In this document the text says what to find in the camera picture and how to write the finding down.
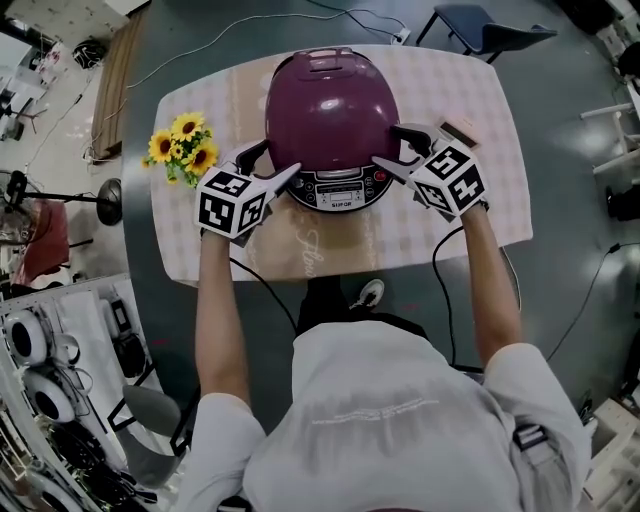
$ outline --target blue chair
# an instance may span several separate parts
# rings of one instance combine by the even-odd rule
[[[449,37],[455,34],[467,47],[465,55],[493,53],[487,60],[488,64],[496,60],[502,52],[524,50],[533,44],[558,35],[555,30],[550,30],[542,25],[534,25],[531,30],[498,25],[479,5],[438,5],[434,11],[429,23],[418,37],[416,46],[420,46],[420,41],[439,16],[451,29]]]

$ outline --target gray floor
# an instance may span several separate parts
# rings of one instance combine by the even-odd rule
[[[614,146],[607,118],[585,123],[582,111],[622,101],[607,60],[593,42],[575,28],[549,0],[484,0],[478,2],[507,25],[541,23],[560,35],[520,53],[503,54],[495,68],[509,100],[520,137],[529,179],[534,239],[508,247],[522,287],[527,341],[549,353],[580,306],[606,250],[617,241],[640,240],[638,224],[610,222],[603,203],[608,177],[595,180],[592,164],[607,159]],[[366,6],[402,18],[414,44],[432,14],[434,2],[338,2]],[[329,12],[303,0],[156,0],[146,20],[131,82],[175,54],[213,39],[231,22],[269,13]],[[392,22],[361,14],[373,26]],[[437,22],[422,46],[461,52]],[[124,145],[125,235],[129,266],[147,339],[158,363],[165,390],[185,401],[196,386],[193,332],[196,290],[171,282],[162,267],[151,214],[148,177],[139,160],[147,148],[159,100],[186,83],[219,69],[265,55],[305,47],[349,43],[385,43],[346,16],[330,22],[301,19],[257,20],[231,29],[217,44],[180,59],[130,91]],[[610,173],[625,187],[628,172]],[[577,401],[591,390],[596,402],[619,382],[622,364],[637,328],[633,319],[637,263],[632,250],[607,258],[584,316],[551,365],[570,397]],[[454,304],[458,362],[476,365],[472,339],[468,273],[461,261],[442,264]],[[422,324],[432,343],[449,356],[446,308],[430,265],[378,273],[387,283],[381,309]],[[343,278],[343,290],[354,296],[372,275]],[[304,283],[274,285],[297,311]],[[286,318],[260,284],[236,286],[251,368],[255,413],[273,428],[290,400],[293,333]]]

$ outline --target rice cooker lid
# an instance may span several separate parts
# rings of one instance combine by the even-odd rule
[[[276,69],[267,96],[265,132],[276,169],[303,171],[398,159],[399,122],[393,93],[369,59],[350,48],[302,51]]]

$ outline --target white t-shirt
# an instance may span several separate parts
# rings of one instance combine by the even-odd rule
[[[247,405],[200,401],[178,512],[240,492],[258,512],[567,512],[590,440],[540,351],[496,353],[484,385],[382,322],[322,324],[294,342],[293,404],[269,435]],[[526,451],[516,425],[544,428]]]

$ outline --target power strip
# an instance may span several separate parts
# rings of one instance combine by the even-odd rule
[[[408,28],[403,28],[400,32],[393,34],[391,38],[391,44],[402,45],[407,42],[409,39],[409,34],[411,34],[411,30]]]

